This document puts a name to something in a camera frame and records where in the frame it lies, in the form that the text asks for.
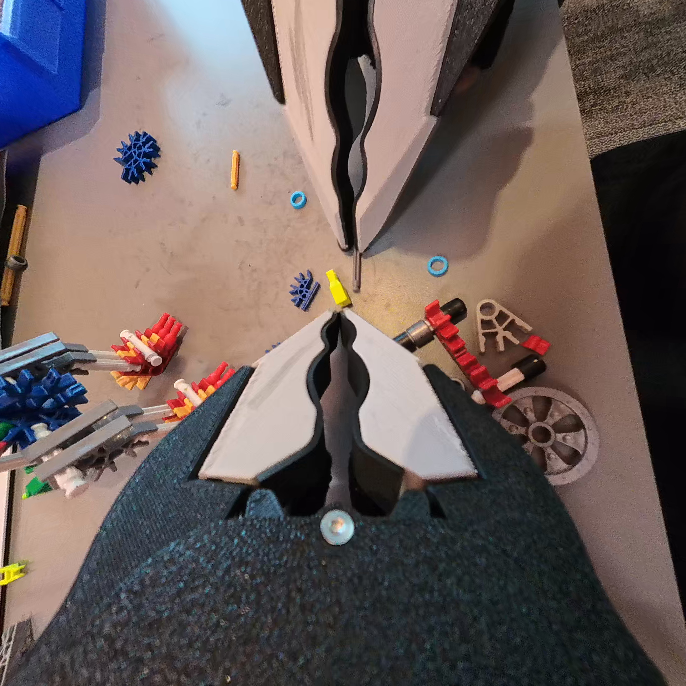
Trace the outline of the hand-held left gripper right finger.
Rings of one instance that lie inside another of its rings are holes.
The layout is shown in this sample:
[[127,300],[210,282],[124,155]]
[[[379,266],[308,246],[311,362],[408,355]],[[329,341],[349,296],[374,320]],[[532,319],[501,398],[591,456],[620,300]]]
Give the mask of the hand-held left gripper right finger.
[[352,311],[343,313],[343,345],[363,448],[424,482],[477,476],[415,355]]

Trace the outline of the person's right hand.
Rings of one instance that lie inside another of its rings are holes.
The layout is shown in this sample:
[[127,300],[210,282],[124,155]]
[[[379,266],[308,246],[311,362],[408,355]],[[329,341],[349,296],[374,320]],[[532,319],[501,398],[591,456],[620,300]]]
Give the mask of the person's right hand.
[[480,79],[481,74],[487,69],[487,66],[483,67],[483,65],[475,62],[470,62],[469,64],[467,64],[465,68],[462,70],[462,73],[460,74],[458,81],[456,82],[456,85],[454,87],[454,95],[463,95],[464,93],[469,91],[472,87],[475,86],[475,84]]

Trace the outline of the white rod with black cap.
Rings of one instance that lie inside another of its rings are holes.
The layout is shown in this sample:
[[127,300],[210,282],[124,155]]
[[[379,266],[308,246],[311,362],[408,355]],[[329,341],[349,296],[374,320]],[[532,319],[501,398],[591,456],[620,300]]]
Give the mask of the white rod with black cap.
[[488,380],[485,390],[474,390],[471,399],[477,404],[501,409],[512,402],[506,391],[536,378],[545,371],[543,356],[536,353],[528,355],[514,363],[511,369],[499,378]]

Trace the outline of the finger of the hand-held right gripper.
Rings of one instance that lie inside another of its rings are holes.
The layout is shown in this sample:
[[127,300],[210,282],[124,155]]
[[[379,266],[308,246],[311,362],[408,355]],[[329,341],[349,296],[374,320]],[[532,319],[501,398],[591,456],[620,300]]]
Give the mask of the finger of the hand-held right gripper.
[[284,112],[339,247],[354,243],[353,192],[344,153],[352,142],[337,44],[342,1],[272,1]]
[[389,218],[437,124],[431,108],[456,6],[456,1],[373,1],[377,90],[364,131],[365,178],[356,202],[361,252]]

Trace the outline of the blue plastic bin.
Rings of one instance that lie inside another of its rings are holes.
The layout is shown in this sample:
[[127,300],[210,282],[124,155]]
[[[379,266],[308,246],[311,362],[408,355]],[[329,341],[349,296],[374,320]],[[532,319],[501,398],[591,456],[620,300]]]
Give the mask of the blue plastic bin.
[[81,108],[85,1],[1,2],[1,149]]

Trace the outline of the red connector rack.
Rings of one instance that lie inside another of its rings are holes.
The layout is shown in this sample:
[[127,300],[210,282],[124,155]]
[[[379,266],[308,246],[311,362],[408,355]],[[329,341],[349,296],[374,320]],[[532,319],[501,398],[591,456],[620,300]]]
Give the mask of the red connector rack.
[[510,397],[499,389],[496,379],[489,374],[487,368],[468,351],[465,341],[460,338],[459,329],[452,323],[450,315],[441,310],[438,300],[424,308],[424,320],[473,389],[480,392],[486,405],[500,409],[511,402]]

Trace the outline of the grey spoked wheel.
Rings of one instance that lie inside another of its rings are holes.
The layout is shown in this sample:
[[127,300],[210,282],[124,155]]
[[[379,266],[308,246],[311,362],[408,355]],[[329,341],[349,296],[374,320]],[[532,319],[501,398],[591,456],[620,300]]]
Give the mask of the grey spoked wheel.
[[544,472],[553,486],[586,476],[600,453],[600,436],[588,409],[571,395],[533,386],[510,392],[511,403],[493,418]]

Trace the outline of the multicoloured construction toy model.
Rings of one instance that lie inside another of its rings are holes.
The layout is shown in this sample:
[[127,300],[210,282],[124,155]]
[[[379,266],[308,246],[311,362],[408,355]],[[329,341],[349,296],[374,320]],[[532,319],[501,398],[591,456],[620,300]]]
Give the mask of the multicoloured construction toy model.
[[107,372],[125,390],[145,390],[166,371],[187,328],[163,313],[144,331],[123,330],[107,351],[68,344],[49,332],[1,351],[1,472],[23,469],[31,480],[22,495],[61,490],[71,499],[121,456],[136,458],[235,374],[226,362],[199,382],[174,382],[176,396],[152,407],[89,399],[77,374]]

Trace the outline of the beige triangular connector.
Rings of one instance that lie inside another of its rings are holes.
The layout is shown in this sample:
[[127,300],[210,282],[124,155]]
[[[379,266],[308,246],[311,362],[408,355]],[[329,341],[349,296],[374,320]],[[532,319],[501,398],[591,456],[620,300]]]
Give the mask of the beige triangular connector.
[[526,321],[492,298],[485,298],[477,304],[476,325],[477,343],[481,355],[486,354],[488,341],[494,343],[494,349],[498,353],[503,353],[507,342],[515,346],[521,343],[514,329],[526,334],[533,331]]

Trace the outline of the large blue snowflake connector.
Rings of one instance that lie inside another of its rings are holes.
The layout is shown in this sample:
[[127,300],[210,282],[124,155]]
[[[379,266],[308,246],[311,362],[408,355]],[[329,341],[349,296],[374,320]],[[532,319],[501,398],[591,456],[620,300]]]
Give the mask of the large blue snowflake connector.
[[160,158],[160,146],[148,132],[129,134],[128,142],[122,141],[116,150],[119,155],[114,161],[122,167],[121,179],[127,184],[144,182],[145,175],[157,168],[155,160]]

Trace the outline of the long tan rod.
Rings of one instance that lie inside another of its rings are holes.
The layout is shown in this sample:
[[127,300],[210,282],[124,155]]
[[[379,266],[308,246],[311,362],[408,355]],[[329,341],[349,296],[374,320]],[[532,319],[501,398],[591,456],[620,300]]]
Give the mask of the long tan rod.
[[[18,255],[21,255],[24,257],[24,255],[22,253],[22,249],[23,249],[23,239],[24,239],[24,233],[25,233],[27,221],[28,221],[28,208],[25,205],[19,204],[16,208],[14,218],[13,218],[13,226],[12,226],[12,230],[10,232],[10,240],[8,243],[8,250],[7,250],[5,261],[12,254],[18,254]],[[23,271],[22,272],[13,272],[13,271],[6,269],[6,267],[4,265],[4,269],[3,269],[3,273],[2,273],[2,279],[1,279],[1,306],[2,307],[10,306],[12,299],[13,299],[15,282],[21,276]]]

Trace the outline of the small blue fan connector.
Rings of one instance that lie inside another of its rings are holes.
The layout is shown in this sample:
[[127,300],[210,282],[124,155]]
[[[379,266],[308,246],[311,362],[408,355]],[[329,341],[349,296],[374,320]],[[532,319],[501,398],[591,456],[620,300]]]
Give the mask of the small blue fan connector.
[[295,283],[290,285],[290,301],[300,310],[307,312],[319,291],[320,283],[313,278],[311,270],[300,272],[295,278]]

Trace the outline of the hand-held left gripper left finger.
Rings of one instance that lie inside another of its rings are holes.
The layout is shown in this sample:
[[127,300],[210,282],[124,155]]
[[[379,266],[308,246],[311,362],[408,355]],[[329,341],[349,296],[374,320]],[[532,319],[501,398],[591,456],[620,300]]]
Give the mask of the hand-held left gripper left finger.
[[339,325],[325,312],[253,364],[199,478],[256,486],[313,450]]

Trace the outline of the yellow clip connector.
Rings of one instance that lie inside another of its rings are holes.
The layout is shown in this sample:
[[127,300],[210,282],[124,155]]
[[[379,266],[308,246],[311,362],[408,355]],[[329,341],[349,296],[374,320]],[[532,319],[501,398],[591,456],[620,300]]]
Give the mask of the yellow clip connector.
[[346,288],[343,286],[335,270],[327,270],[326,276],[329,281],[330,294],[336,306],[339,308],[346,308],[351,306],[351,297],[349,296]]

